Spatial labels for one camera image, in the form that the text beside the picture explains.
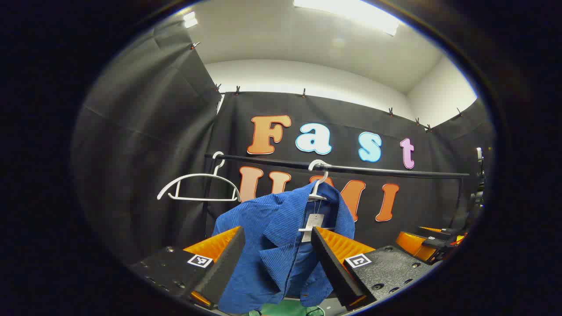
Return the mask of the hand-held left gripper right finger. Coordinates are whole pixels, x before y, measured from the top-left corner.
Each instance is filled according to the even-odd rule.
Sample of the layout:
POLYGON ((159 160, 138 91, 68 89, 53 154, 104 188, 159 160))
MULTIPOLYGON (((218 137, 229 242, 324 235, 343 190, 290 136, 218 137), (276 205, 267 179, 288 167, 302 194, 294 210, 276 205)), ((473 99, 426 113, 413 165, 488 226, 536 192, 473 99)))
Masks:
POLYGON ((321 227, 312 228, 311 242, 333 291, 347 311, 387 300, 435 268, 397 246, 374 249, 321 227))

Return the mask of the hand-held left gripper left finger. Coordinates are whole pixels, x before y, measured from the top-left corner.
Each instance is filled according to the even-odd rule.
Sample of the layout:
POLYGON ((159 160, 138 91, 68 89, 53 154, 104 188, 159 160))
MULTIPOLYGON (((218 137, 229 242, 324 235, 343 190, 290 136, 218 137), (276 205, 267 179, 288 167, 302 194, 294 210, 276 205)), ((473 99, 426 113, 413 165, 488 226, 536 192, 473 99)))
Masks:
POLYGON ((244 245, 245 231, 236 226, 187 248, 164 247, 129 269, 181 302, 215 310, 244 245))

